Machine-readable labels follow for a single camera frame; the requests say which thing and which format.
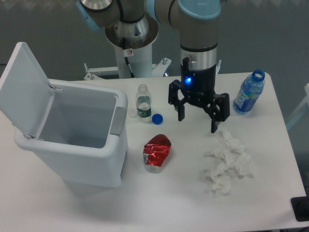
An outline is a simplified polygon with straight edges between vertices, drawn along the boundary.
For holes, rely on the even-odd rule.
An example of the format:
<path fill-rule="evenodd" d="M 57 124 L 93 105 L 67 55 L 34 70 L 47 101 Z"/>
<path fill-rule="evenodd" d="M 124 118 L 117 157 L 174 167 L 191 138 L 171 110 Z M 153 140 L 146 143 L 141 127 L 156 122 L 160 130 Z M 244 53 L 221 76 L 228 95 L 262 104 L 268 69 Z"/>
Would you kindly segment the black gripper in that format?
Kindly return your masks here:
<path fill-rule="evenodd" d="M 185 118 L 184 104 L 203 108 L 211 118 L 211 133 L 215 133 L 221 122 L 230 116 L 230 97 L 228 93 L 216 94 L 214 91 L 216 65 L 204 70 L 191 70 L 189 57 L 183 58 L 181 82 L 174 80 L 169 84 L 168 103 L 178 112 L 178 121 Z M 179 99 L 178 91 L 183 96 Z"/>

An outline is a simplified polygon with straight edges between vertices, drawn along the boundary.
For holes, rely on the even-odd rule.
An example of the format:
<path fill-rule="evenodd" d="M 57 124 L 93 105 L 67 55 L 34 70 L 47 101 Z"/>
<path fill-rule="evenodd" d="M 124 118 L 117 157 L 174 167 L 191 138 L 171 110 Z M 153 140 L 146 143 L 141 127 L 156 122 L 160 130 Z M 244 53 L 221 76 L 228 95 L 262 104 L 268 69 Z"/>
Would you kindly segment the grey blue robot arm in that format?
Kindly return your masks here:
<path fill-rule="evenodd" d="M 186 103 L 202 108 L 211 118 L 211 132 L 229 117 L 229 95 L 214 90 L 219 0 L 79 0 L 76 5 L 90 28 L 105 29 L 120 78 L 150 77 L 158 24 L 177 30 L 181 79 L 169 85 L 169 104 L 179 120 Z"/>

